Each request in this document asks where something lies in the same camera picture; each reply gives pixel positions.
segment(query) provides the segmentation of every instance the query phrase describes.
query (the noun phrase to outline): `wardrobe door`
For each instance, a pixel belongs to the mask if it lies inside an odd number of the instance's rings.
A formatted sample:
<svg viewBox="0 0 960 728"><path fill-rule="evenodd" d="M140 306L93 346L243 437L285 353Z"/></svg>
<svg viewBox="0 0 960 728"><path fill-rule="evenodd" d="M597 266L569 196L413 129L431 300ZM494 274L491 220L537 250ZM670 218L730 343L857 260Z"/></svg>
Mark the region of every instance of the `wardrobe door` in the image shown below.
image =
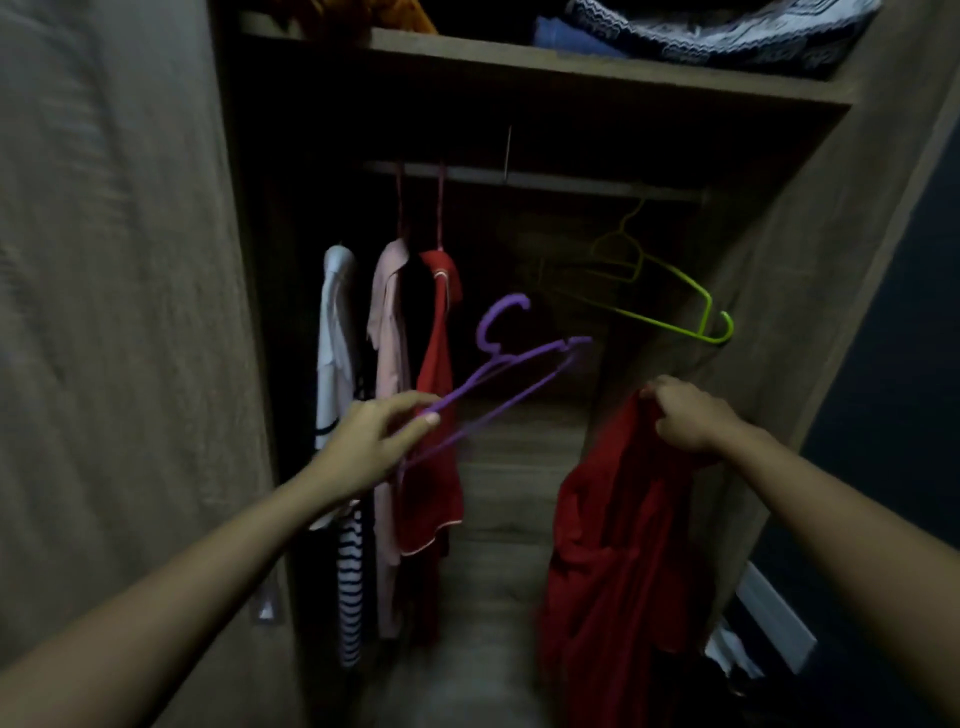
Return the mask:
<svg viewBox="0 0 960 728"><path fill-rule="evenodd" d="M206 4L0 0L0 159L4 667L273 477ZM159 724L300 724L289 621Z"/></svg>

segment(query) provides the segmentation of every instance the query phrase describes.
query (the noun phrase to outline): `black and white striped clothing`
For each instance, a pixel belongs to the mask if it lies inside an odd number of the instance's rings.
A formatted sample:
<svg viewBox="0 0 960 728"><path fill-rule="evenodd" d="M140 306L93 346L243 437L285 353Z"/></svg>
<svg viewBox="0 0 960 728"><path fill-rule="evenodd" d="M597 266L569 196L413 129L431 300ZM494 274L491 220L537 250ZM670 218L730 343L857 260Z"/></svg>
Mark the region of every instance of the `black and white striped clothing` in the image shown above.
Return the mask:
<svg viewBox="0 0 960 728"><path fill-rule="evenodd" d="M340 664L353 667L360 659L363 638L363 523L359 506L340 521L337 596L340 606Z"/></svg>
<svg viewBox="0 0 960 728"><path fill-rule="evenodd" d="M334 245L324 256L324 288L317 347L317 421L314 445L323 449L353 402L359 355L349 315L349 285L356 261L347 248ZM363 639L363 528L357 502L317 519L311 530L332 522L340 529L337 547L337 596L340 607L340 664L360 660Z"/></svg>

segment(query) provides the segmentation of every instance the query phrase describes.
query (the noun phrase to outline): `red dress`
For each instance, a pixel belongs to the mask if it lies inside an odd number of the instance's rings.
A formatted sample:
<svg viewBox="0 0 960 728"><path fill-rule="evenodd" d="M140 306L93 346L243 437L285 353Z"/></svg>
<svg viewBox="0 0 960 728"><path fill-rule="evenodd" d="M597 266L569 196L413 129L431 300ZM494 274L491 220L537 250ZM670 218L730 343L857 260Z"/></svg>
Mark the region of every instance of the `red dress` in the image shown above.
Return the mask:
<svg viewBox="0 0 960 728"><path fill-rule="evenodd" d="M453 391L446 314L463 298L463 291L449 255L427 251L420 257L433 272L435 305L433 330L417 377L417 389L445 397ZM410 454L411 459L452 435L456 426L451 404L440 413L440 424ZM405 576L401 577L416 607L415 635L422 642L437 638L440 557L448 550L444 527L463 519L464 495L456 448L442 449L405 472L394 500L394 524L396 543L404 556L401 571L405 571Z"/></svg>
<svg viewBox="0 0 960 728"><path fill-rule="evenodd" d="M660 724L702 638L712 588L687 538L693 460L657 435L661 416L631 396L558 496L540 658L569 728Z"/></svg>

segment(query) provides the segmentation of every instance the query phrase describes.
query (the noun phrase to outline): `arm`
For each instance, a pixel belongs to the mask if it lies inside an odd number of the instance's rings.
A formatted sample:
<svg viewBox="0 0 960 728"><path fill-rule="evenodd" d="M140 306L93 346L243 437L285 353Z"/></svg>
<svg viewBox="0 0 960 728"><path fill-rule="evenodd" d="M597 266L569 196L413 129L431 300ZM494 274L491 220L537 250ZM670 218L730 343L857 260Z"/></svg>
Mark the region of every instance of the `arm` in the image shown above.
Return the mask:
<svg viewBox="0 0 960 728"><path fill-rule="evenodd" d="M960 552L692 384L662 376L644 389L666 415L657 431L688 451L731 463L793 533L880 645L960 723Z"/></svg>
<svg viewBox="0 0 960 728"><path fill-rule="evenodd" d="M166 701L298 531L380 480L439 421L436 398L355 402L300 474L0 675L0 725L126 728Z"/></svg>

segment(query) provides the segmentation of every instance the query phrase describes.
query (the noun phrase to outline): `white shirt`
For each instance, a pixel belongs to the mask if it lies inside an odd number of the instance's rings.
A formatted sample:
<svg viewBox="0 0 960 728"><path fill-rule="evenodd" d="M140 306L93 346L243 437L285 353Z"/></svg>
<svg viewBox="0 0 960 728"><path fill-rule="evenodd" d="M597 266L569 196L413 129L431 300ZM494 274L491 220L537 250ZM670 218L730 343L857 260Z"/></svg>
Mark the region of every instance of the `white shirt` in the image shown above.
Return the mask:
<svg viewBox="0 0 960 728"><path fill-rule="evenodd" d="M324 289L320 297L320 336L317 344L317 430L314 447L323 449L330 433L347 414L353 402L359 362L353 320L350 318L349 286L356 258L342 245L324 255ZM311 530L325 528L341 511L317 519Z"/></svg>

